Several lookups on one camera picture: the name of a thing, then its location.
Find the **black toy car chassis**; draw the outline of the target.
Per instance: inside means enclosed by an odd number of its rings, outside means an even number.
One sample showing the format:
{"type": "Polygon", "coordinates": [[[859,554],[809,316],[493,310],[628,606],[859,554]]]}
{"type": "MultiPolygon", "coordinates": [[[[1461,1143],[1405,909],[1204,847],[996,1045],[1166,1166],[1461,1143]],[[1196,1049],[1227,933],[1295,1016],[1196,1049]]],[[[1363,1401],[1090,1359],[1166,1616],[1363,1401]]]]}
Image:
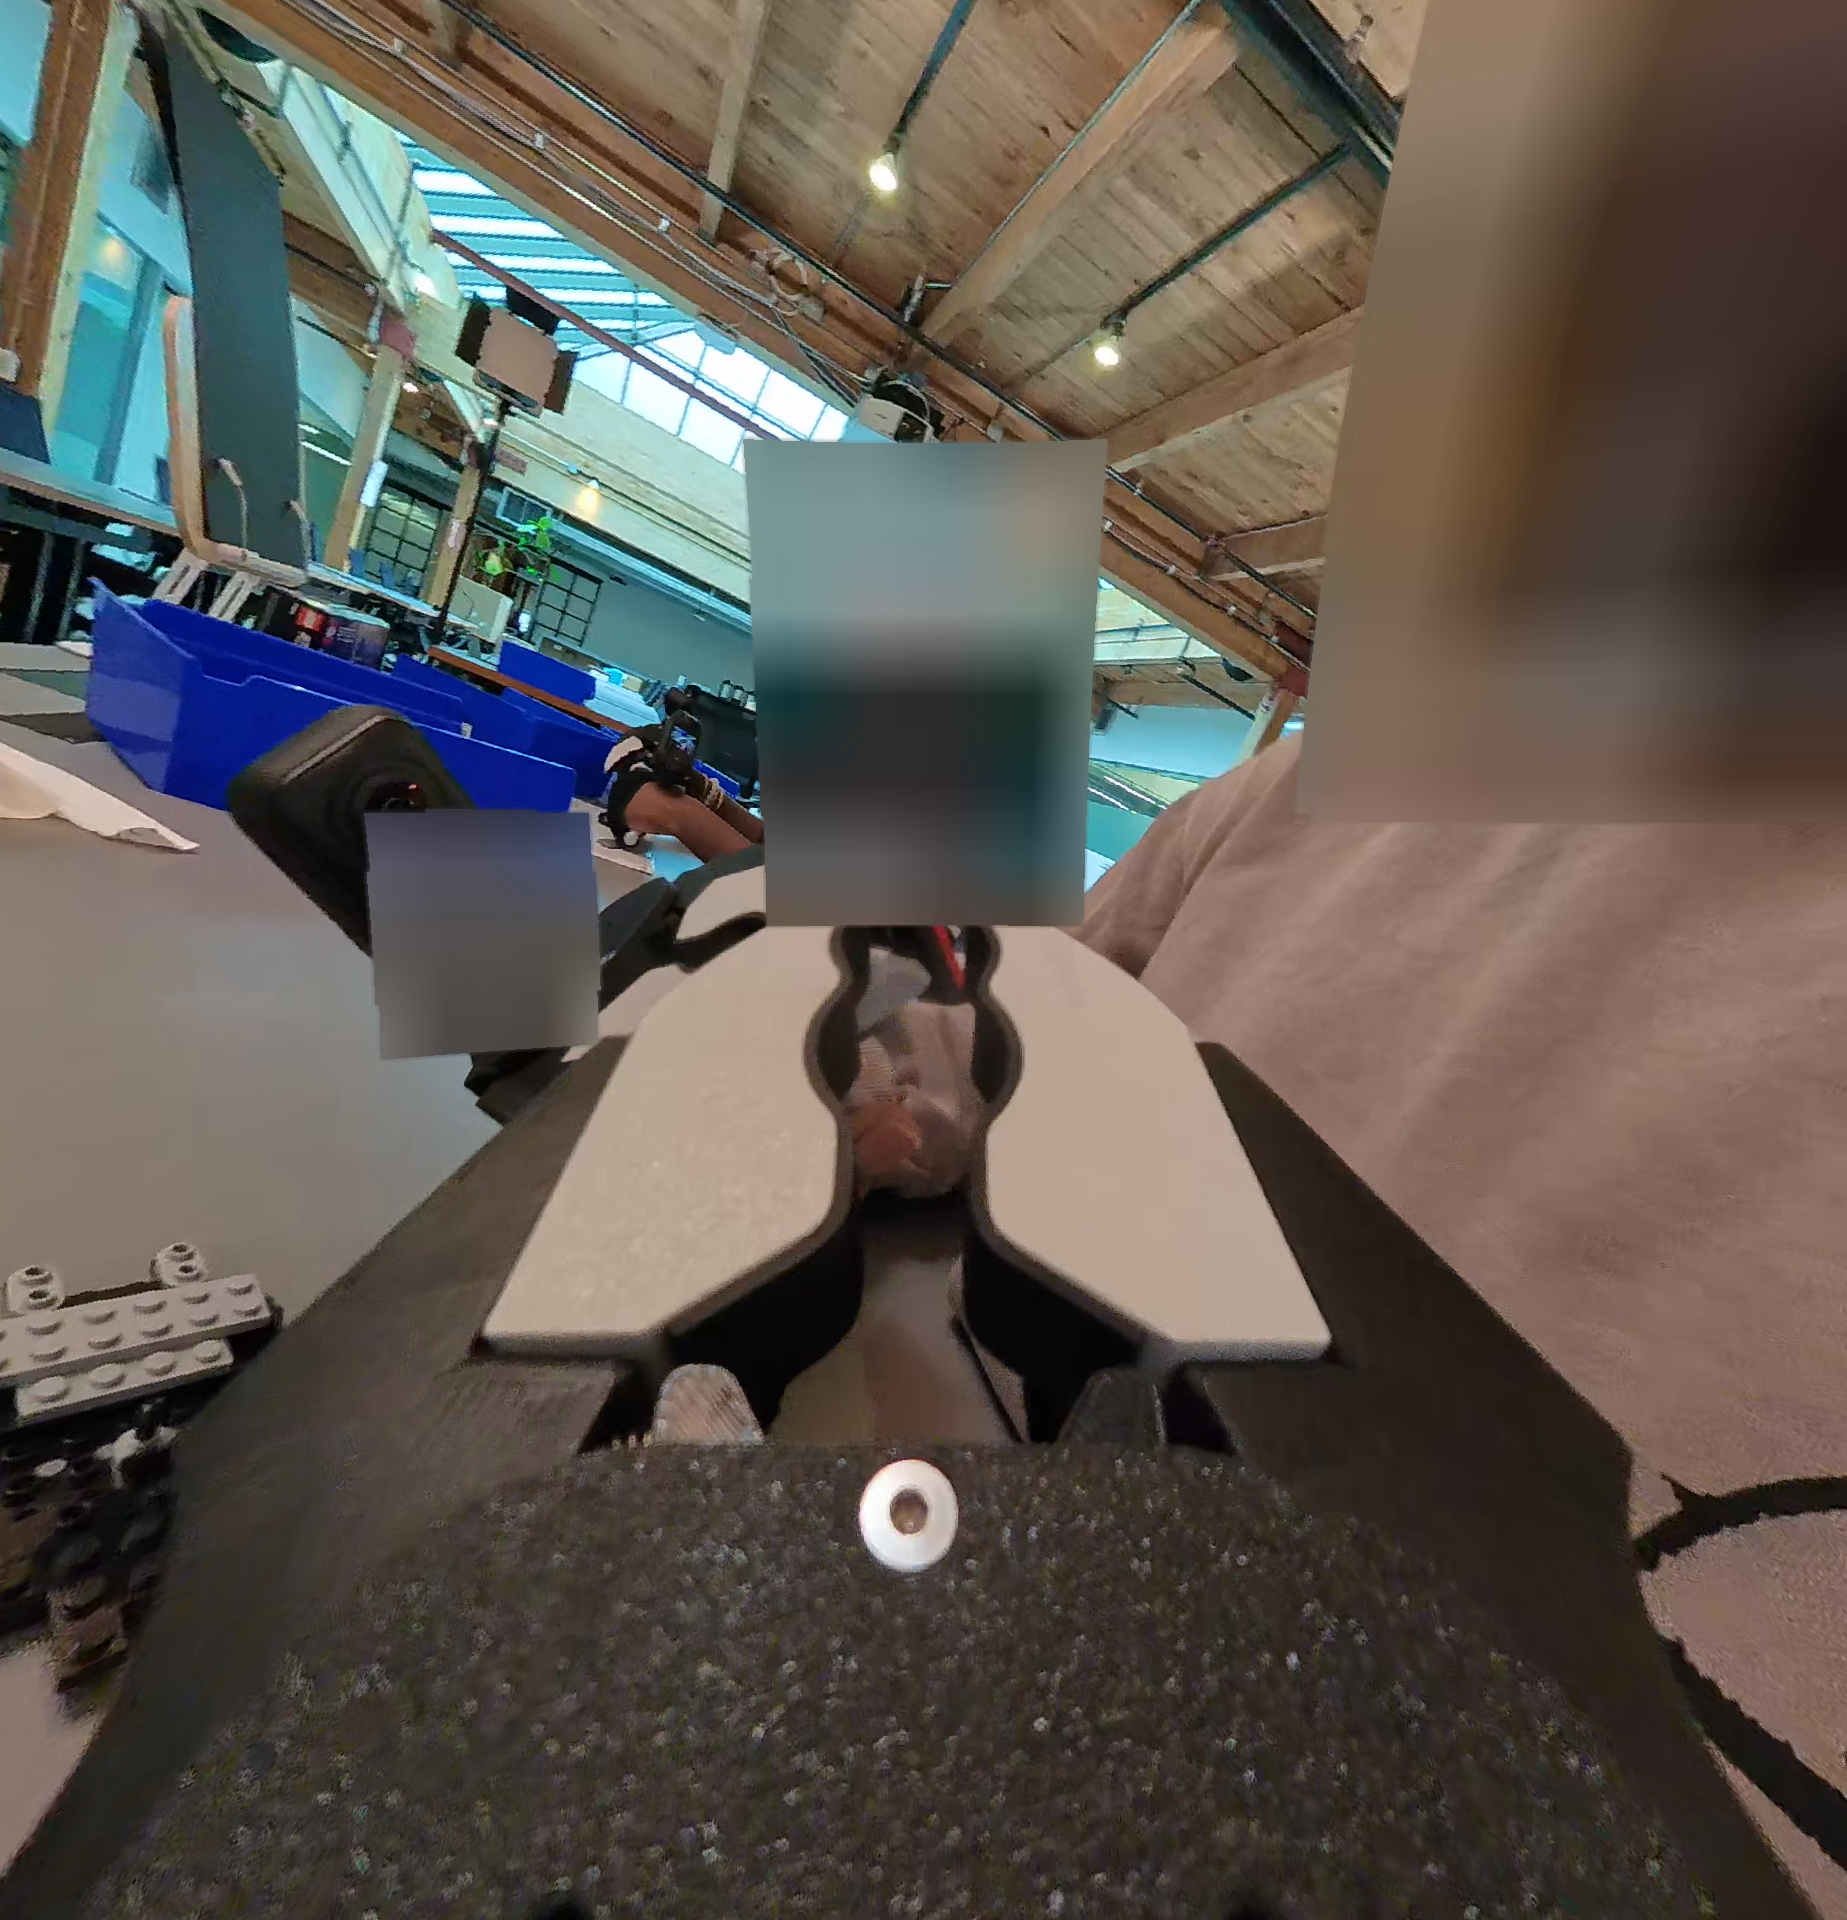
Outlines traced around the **black toy car chassis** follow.
{"type": "Polygon", "coordinates": [[[4,1280],[0,1308],[0,1649],[35,1643],[70,1702],[130,1651],[163,1582],[174,1443],[285,1326],[255,1275],[195,1244],[147,1276],[75,1292],[4,1280]]]}

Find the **dark leaning board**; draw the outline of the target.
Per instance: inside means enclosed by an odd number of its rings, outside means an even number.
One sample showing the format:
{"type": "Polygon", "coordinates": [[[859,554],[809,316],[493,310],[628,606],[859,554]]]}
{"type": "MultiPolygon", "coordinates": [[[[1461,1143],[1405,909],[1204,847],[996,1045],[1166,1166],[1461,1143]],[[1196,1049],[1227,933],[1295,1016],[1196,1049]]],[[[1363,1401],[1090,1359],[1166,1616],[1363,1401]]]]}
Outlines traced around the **dark leaning board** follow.
{"type": "Polygon", "coordinates": [[[213,74],[156,25],[147,56],[191,260],[191,369],[205,530],[311,558],[281,186],[213,74]]]}

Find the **another person's forearm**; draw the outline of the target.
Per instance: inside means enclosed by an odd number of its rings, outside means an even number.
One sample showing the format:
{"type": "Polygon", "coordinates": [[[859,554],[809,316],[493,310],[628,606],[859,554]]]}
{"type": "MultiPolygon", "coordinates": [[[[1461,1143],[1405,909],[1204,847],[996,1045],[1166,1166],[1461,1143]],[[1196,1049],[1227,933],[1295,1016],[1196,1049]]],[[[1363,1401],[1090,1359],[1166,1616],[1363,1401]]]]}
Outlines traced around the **another person's forearm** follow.
{"type": "Polygon", "coordinates": [[[762,820],[671,733],[625,733],[611,748],[599,812],[620,847],[672,838],[699,861],[737,854],[766,840],[762,820]]]}

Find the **dark printed box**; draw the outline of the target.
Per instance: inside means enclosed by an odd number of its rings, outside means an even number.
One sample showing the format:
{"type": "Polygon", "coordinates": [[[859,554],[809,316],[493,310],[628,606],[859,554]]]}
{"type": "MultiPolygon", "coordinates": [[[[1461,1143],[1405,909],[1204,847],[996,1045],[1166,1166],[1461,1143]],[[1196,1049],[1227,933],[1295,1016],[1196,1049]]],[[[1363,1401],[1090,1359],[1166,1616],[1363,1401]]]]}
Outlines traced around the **dark printed box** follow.
{"type": "Polygon", "coordinates": [[[382,671],[391,648],[391,623],[366,608],[272,592],[255,628],[302,648],[382,671]]]}

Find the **studio light panel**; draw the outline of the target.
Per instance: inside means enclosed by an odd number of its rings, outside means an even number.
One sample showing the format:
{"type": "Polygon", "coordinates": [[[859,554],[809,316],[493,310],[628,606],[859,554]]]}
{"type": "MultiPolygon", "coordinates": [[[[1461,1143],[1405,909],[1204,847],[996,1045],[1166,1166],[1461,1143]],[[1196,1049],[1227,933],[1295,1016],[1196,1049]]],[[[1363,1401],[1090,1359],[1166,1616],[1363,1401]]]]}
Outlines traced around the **studio light panel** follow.
{"type": "Polygon", "coordinates": [[[554,339],[550,307],[514,286],[502,301],[472,297],[463,308],[456,358],[474,382],[531,415],[566,412],[576,353],[554,339]]]}

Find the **grey desk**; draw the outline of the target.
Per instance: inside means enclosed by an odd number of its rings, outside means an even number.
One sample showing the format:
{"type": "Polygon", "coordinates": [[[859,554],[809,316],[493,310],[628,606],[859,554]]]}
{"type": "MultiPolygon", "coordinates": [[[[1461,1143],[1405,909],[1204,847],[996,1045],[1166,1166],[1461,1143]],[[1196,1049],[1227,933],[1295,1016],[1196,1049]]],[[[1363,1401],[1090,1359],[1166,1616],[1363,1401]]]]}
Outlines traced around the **grey desk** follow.
{"type": "MultiPolygon", "coordinates": [[[[228,815],[139,790],[0,645],[0,743],[120,796],[192,850],[0,819],[0,1290],[136,1276],[186,1241],[292,1315],[493,1136],[466,1062],[383,1062],[365,957],[228,815]]],[[[949,1326],[956,1216],[877,1222],[863,1315],[790,1390],[784,1437],[1007,1437],[949,1326]]],[[[0,1648],[0,1872],[75,1769],[91,1713],[0,1648]]]]}

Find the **blue plastic bin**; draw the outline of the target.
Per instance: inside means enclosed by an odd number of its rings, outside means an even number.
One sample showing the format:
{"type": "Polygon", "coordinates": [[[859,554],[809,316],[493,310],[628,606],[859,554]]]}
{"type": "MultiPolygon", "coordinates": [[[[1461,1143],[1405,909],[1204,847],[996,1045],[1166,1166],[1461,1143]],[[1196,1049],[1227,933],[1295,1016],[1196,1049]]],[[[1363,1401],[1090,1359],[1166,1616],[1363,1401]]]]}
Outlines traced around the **blue plastic bin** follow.
{"type": "Polygon", "coordinates": [[[335,660],[163,600],[94,590],[86,713],[145,786],[225,807],[247,765],[340,707],[385,707],[431,740],[478,805],[562,812],[576,775],[503,710],[446,674],[335,660]]]}
{"type": "Polygon", "coordinates": [[[506,687],[519,690],[539,705],[582,717],[598,729],[628,731],[653,717],[641,699],[605,685],[595,672],[550,658],[514,638],[503,638],[497,672],[506,687]]]}

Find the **person's right forearm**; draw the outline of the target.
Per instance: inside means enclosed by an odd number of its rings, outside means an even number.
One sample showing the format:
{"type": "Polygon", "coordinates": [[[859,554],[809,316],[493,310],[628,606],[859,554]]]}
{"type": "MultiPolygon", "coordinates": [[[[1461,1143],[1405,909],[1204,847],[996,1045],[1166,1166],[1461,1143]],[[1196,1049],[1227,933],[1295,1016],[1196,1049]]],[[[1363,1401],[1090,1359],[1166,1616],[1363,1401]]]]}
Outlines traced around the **person's right forearm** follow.
{"type": "Polygon", "coordinates": [[[929,998],[922,961],[877,950],[856,1012],[853,1115],[896,1108],[918,1122],[932,1151],[962,1151],[974,1136],[981,1100],[972,1079],[974,1010],[929,998]]]}

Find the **person's beige sweatshirt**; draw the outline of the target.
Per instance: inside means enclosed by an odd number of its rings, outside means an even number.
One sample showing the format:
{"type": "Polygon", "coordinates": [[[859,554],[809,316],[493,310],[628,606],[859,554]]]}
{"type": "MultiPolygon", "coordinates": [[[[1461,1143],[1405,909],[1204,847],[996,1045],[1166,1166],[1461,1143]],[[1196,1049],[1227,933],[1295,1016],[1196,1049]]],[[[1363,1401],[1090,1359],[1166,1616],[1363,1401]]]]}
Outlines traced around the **person's beige sweatshirt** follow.
{"type": "Polygon", "coordinates": [[[1323,825],[1298,751],[1172,803],[1079,938],[1631,1443],[1678,1673],[1847,1916],[1847,825],[1323,825]]]}

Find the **green plant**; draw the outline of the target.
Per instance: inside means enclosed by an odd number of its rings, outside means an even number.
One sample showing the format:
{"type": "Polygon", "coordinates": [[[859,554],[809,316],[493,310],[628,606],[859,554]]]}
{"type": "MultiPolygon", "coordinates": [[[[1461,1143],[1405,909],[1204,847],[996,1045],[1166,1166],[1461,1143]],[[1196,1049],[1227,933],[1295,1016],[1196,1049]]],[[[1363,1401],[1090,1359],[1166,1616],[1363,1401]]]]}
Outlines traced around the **green plant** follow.
{"type": "Polygon", "coordinates": [[[466,576],[511,600],[527,596],[548,580],[558,530],[553,512],[479,526],[469,540],[466,576]]]}

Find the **person's right hand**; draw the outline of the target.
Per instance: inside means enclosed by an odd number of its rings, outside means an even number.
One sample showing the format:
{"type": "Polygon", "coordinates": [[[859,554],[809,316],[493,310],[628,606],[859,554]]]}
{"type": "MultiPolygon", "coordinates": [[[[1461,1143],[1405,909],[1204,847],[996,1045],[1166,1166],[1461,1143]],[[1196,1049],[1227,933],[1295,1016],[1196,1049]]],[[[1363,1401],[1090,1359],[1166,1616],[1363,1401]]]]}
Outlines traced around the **person's right hand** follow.
{"type": "Polygon", "coordinates": [[[851,1109],[848,1128],[857,1196],[937,1197],[965,1179],[962,1118],[929,1094],[862,1102],[851,1109]]]}

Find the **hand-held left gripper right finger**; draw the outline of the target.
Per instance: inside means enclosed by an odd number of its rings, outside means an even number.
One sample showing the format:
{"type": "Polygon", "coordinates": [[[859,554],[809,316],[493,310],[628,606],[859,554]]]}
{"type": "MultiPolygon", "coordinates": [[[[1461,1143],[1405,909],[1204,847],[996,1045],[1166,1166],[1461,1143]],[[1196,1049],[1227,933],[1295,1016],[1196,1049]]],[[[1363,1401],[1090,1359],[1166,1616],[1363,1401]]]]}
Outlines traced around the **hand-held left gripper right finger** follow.
{"type": "Polygon", "coordinates": [[[1331,1330],[1186,1023],[1066,930],[970,950],[962,1321],[1055,1436],[1097,1375],[1315,1362],[1331,1330]]]}

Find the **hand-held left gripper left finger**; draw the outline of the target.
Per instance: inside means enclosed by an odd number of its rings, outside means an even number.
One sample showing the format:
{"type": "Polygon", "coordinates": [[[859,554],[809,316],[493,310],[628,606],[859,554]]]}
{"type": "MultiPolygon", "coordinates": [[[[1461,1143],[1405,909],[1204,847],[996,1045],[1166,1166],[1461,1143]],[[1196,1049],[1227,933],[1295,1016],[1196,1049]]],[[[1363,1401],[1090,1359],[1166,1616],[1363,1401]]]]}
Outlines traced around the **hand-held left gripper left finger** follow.
{"type": "Polygon", "coordinates": [[[853,1141],[829,1065],[856,1065],[832,930],[758,930],[622,1044],[479,1326],[499,1356],[605,1359],[655,1394],[736,1377],[771,1425],[863,1295],[853,1141]]]}

